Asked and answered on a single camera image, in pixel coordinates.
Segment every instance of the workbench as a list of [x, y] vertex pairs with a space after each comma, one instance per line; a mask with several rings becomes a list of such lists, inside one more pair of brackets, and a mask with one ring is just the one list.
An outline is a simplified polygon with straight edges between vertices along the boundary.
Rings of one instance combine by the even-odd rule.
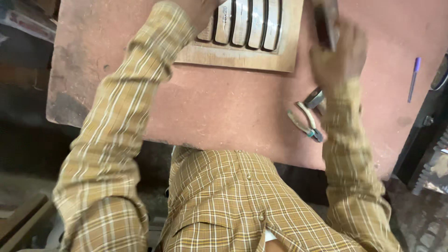
[[[47, 118], [81, 127], [101, 79], [121, 64], [152, 0], [63, 0], [60, 6]], [[367, 32], [362, 120], [379, 177], [388, 178], [448, 48], [446, 0], [340, 0], [341, 16]], [[305, 0], [293, 73], [175, 64], [151, 109], [145, 139], [200, 149], [238, 149], [272, 161], [325, 169], [322, 144], [290, 121], [288, 109], [315, 88], [309, 49], [316, 43]], [[412, 103], [414, 60], [422, 57]]]

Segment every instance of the pliers handle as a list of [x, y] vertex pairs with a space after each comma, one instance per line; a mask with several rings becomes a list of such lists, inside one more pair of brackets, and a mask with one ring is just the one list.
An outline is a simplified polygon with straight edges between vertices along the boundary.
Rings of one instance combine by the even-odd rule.
[[314, 117], [311, 114], [310, 110], [302, 102], [297, 102], [297, 106], [299, 106], [299, 108], [301, 108], [305, 113], [306, 117], [308, 117], [311, 128], [305, 126], [305, 124], [303, 124], [290, 109], [288, 110], [288, 117], [291, 119], [294, 125], [305, 132], [308, 137], [314, 138], [319, 143], [323, 142], [322, 133], [320, 133], [320, 131], [316, 129], [316, 122], [314, 121]]

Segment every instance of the hammer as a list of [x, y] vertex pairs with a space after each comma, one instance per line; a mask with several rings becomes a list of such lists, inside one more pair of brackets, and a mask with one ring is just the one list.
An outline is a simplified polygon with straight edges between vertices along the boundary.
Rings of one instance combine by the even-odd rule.
[[[319, 44], [335, 52], [339, 40], [339, 31], [335, 26], [339, 18], [337, 0], [314, 0], [313, 3]], [[309, 109], [317, 108], [322, 115], [325, 114], [327, 109], [325, 96], [320, 88], [316, 88], [305, 99], [304, 104]]]

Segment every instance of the shirt pocket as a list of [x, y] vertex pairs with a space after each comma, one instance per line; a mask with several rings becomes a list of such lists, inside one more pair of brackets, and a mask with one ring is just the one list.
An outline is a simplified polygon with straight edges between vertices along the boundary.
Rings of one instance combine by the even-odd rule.
[[172, 224], [172, 237], [177, 235], [179, 231], [194, 223], [207, 223], [216, 225], [230, 230], [237, 229], [238, 226], [238, 213], [237, 208], [232, 206], [232, 203], [225, 200], [210, 199], [205, 202], [201, 202], [199, 205], [189, 208], [188, 205], [184, 206], [185, 209], [191, 209], [182, 211], [176, 218], [174, 218]]

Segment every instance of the purple pen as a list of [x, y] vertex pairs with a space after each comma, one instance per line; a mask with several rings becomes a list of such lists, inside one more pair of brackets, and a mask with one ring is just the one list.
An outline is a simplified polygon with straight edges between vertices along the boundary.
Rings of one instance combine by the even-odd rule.
[[415, 59], [414, 65], [414, 73], [412, 74], [411, 88], [409, 89], [408, 103], [411, 103], [412, 93], [414, 92], [415, 79], [417, 77], [417, 73], [420, 70], [420, 63], [422, 62], [422, 58], [418, 57]]

